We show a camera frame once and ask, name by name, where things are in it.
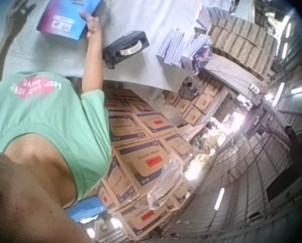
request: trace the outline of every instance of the table surface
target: table surface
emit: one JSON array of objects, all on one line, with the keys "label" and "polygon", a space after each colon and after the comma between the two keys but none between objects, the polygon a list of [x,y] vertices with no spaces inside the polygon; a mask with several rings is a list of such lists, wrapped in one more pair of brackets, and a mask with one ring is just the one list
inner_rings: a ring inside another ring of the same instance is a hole
[{"label": "table surface", "polygon": [[[4,75],[19,71],[50,71],[64,76],[83,76],[87,40],[78,42],[58,36],[42,35],[36,30],[39,19],[49,0],[41,0],[30,15],[26,26],[15,39],[7,56]],[[176,67],[161,64],[155,54],[168,29],[177,27],[191,31],[196,23],[195,16],[200,4],[211,6],[214,0],[103,0],[98,8],[104,30],[104,46],[109,45],[132,30],[145,31],[150,47],[116,65],[114,70],[105,69],[104,79],[152,86],[177,92],[185,73]],[[229,79],[223,62],[217,55],[210,61],[209,69],[220,79]],[[229,69],[237,69],[236,76],[244,79],[253,75],[232,63]]]}]

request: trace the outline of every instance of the clear plastic bag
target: clear plastic bag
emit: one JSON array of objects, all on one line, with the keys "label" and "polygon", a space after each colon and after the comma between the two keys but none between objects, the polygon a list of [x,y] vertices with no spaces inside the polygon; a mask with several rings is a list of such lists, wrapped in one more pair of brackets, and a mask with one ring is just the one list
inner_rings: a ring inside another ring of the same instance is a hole
[{"label": "clear plastic bag", "polygon": [[136,207],[150,210],[160,208],[175,192],[183,176],[183,161],[175,153],[169,154],[155,185],[145,197],[138,201]]}]

